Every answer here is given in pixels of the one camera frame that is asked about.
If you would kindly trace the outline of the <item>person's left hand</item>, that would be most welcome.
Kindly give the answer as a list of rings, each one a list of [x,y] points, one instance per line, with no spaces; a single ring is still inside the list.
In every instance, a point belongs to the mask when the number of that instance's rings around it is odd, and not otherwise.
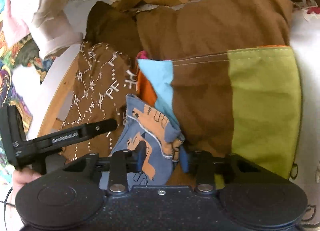
[[[25,167],[22,170],[15,170],[12,176],[12,196],[11,201],[15,202],[16,195],[23,188],[30,182],[40,178],[42,175],[38,172],[30,169],[29,167]]]

